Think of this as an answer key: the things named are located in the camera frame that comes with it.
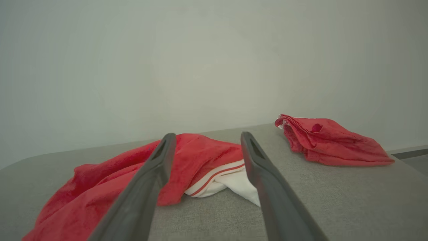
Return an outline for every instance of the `white wall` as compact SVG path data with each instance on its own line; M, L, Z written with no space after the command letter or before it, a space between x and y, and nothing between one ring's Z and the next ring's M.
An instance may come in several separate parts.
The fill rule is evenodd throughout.
M427 1L1 1L0 168L279 113L428 144Z

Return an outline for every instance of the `red velvet fabric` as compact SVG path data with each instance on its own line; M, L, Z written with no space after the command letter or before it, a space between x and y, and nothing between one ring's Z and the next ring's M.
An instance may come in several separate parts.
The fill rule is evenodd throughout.
M198 134L180 134L176 140L171 176L158 197L160 206L179 203L184 191L213 168L243 159L238 144ZM127 151L101 164L75 168L74 177L49 199L34 229L23 240L86 240L159 142Z
M382 166L394 163L373 139L350 132L330 119L294 118L281 114L275 126L283 126L291 150L308 161L330 166Z

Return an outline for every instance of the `folded red garment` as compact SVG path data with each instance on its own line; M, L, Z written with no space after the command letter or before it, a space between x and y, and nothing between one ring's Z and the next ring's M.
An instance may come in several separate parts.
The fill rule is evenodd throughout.
M180 134L176 140L171 176L158 197L160 206L177 204L189 187L198 193L219 173L244 167L241 145L197 134ZM23 240L86 240L159 142L127 151L101 164L75 168L74 177L45 204L34 229Z
M373 139L350 132L330 119L294 118L281 114L275 126L284 129L291 150L306 160L330 166L382 166L394 163Z

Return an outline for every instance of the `red stripe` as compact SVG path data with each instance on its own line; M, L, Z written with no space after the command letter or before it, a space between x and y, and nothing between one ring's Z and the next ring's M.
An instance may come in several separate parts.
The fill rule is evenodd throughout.
M238 168L240 168L240 167L243 167L244 165L245 165L245 163L244 163L244 164L242 164L242 165L240 165L240 166L235 166L235 167L231 167L231 168L224 169L224 170L221 170L221 171L216 172L215 174L213 174L213 175L208 179L208 181L206 181L206 182L205 182L205 184L204 184L201 188L199 188L196 192L194 192L194 193L190 194L190 196L194 196L194 195L198 194L198 192L200 192L202 189L204 189L204 187L205 187L206 185L208 185L208 183L211 181L211 179L213 179L217 174L222 173L222 172L226 172L226 171L230 171L230 170L234 170L234 169L238 169Z

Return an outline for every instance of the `red cloth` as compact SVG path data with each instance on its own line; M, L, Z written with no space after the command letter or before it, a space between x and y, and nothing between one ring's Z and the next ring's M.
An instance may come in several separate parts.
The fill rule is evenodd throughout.
M238 144L197 134L180 134L176 139L171 176L158 197L160 206L179 203L184 191L210 170L243 159ZM159 142L127 151L101 164L75 168L74 177L45 204L34 229L23 240L86 240Z
M294 118L281 114L275 126L284 129L291 150L306 160L330 166L381 166L394 163L373 139L350 132L330 119Z

